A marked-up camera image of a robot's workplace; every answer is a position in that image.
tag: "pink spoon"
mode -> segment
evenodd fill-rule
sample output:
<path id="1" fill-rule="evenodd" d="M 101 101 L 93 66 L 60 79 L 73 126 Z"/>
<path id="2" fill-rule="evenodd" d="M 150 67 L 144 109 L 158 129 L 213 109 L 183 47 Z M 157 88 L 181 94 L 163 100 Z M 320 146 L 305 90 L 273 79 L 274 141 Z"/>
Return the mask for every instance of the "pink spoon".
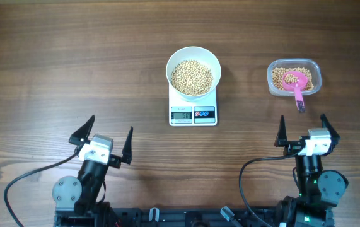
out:
<path id="1" fill-rule="evenodd" d="M 287 84 L 285 82 L 285 77 L 288 74 L 292 74 L 298 78 L 297 83 Z M 294 99 L 296 100 L 296 106 L 300 113 L 305 112 L 305 103 L 303 102 L 303 96 L 301 95 L 301 90 L 303 90 L 308 82 L 308 78 L 301 72 L 289 71 L 283 74 L 282 76 L 282 86 L 287 91 L 294 91 Z"/>

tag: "scale control panel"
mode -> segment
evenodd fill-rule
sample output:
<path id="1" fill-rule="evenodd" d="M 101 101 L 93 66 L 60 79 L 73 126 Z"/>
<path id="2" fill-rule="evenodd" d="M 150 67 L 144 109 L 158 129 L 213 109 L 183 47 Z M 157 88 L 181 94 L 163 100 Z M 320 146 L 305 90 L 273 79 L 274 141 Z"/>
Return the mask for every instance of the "scale control panel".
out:
<path id="1" fill-rule="evenodd" d="M 216 125 L 215 107 L 172 107 L 171 124 Z"/>

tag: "plastic container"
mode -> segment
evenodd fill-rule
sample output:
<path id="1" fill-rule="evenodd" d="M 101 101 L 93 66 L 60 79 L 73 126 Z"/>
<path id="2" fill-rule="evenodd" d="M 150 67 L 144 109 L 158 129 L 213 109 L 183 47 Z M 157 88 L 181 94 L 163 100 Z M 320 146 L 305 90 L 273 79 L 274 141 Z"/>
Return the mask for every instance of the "plastic container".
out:
<path id="1" fill-rule="evenodd" d="M 320 90 L 322 85 L 321 72 L 318 64 L 310 59 L 279 59 L 274 61 L 268 66 L 267 70 L 267 79 L 268 79 L 268 87 L 269 92 L 275 96 L 294 96 L 293 91 L 282 91 L 275 87 L 274 82 L 272 81 L 272 73 L 271 71 L 276 67 L 283 68 L 295 68 L 295 67 L 303 67 L 311 72 L 311 78 L 314 85 L 314 88 L 310 91 L 302 91 L 302 95 L 312 95 L 318 90 Z"/>
<path id="2" fill-rule="evenodd" d="M 202 95 L 186 95 L 184 93 L 179 92 L 174 86 L 171 84 L 171 74 L 174 68 L 184 60 L 197 60 L 201 64 L 205 65 L 208 69 L 211 70 L 213 75 L 213 81 L 211 89 Z M 171 86 L 181 98 L 187 101 L 196 101 L 201 99 L 202 97 L 210 94 L 218 85 L 221 76 L 221 68 L 218 59 L 215 57 L 212 52 L 202 47 L 184 47 L 178 51 L 176 51 L 168 60 L 166 66 L 166 77 Z"/>

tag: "wooden surface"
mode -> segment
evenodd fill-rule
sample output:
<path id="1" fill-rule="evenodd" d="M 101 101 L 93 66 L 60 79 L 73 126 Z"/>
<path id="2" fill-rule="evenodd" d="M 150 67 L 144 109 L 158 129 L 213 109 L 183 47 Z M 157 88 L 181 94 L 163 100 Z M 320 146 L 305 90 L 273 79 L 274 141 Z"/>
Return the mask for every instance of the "wooden surface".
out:
<path id="1" fill-rule="evenodd" d="M 168 124 L 165 66 L 176 50 L 205 47 L 218 57 L 219 124 Z M 305 97 L 269 94 L 266 70 L 282 58 L 313 59 L 323 87 Z M 350 181 L 337 226 L 360 226 L 360 1 L 151 1 L 0 6 L 0 226 L 14 226 L 3 201 L 12 179 L 73 153 L 67 140 L 92 114 L 92 133 L 120 154 L 134 127 L 133 162 L 110 169 L 113 207 L 243 207 L 244 162 L 280 156 L 279 118 L 290 139 L 326 113 L 341 135 L 325 169 Z M 26 226 L 50 226 L 52 186 L 80 161 L 18 182 L 9 191 Z M 257 163 L 244 189 L 252 205 L 274 206 L 298 191 L 293 160 Z"/>

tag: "white digital scale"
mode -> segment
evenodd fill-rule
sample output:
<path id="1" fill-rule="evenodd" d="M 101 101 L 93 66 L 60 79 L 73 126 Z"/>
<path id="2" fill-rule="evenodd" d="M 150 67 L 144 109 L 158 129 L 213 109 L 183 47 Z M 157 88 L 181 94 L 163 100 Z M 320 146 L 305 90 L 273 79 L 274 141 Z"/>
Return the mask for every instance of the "white digital scale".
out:
<path id="1" fill-rule="evenodd" d="M 171 126 L 215 126 L 218 123 L 216 89 L 192 102 L 184 100 L 172 86 L 168 87 L 168 119 Z"/>

